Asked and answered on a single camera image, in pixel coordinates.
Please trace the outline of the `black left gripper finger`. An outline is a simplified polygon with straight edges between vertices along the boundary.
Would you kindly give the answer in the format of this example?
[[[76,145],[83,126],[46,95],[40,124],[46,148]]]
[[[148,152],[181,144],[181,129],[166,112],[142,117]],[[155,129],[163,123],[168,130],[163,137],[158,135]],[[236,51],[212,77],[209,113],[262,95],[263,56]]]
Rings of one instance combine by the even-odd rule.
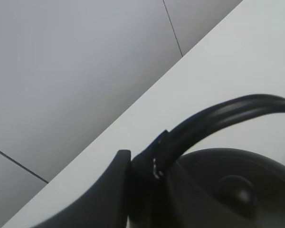
[[[114,159],[81,197],[37,228],[125,228],[131,152],[119,150]]]

